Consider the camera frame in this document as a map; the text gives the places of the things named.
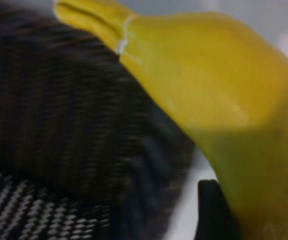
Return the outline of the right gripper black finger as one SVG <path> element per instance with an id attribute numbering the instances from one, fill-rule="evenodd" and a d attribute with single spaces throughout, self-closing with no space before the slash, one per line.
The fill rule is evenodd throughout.
<path id="1" fill-rule="evenodd" d="M 196 240 L 235 240 L 237 226 L 223 192 L 214 179 L 198 182 Z"/>

